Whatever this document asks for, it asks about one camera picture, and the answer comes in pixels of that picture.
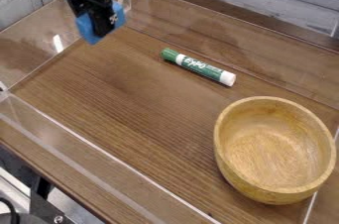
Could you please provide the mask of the blue rectangular block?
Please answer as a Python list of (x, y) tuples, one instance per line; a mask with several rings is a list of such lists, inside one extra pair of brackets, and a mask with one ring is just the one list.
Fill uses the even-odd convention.
[[(125, 16), (124, 16), (122, 6), (116, 1), (112, 1), (112, 10), (114, 12), (114, 17), (116, 17), (116, 21), (113, 23), (113, 28), (110, 30), (113, 32), (124, 25)], [(92, 22), (90, 22), (88, 13), (84, 13), (78, 17), (76, 17), (76, 25), (77, 25), (77, 29), (78, 29), (81, 38), (90, 45), (94, 45), (101, 40), (101, 37), (98, 37), (93, 33), (93, 26), (92, 26)]]

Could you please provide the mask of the brown wooden bowl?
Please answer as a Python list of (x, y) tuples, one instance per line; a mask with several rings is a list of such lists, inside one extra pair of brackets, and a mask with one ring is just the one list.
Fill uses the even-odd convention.
[(270, 205), (308, 198), (335, 169), (327, 126), (304, 106), (279, 97), (248, 97), (226, 106), (214, 124), (213, 148), (234, 190)]

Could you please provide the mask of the green Expo marker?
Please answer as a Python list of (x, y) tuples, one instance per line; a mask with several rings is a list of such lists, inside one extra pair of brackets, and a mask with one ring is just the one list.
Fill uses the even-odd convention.
[(161, 53), (161, 57), (176, 63), (185, 69), (198, 73), (200, 75), (208, 77), (209, 79), (222, 83), (228, 87), (232, 87), (236, 82), (236, 75), (202, 61), (180, 54), (178, 52), (165, 48)]

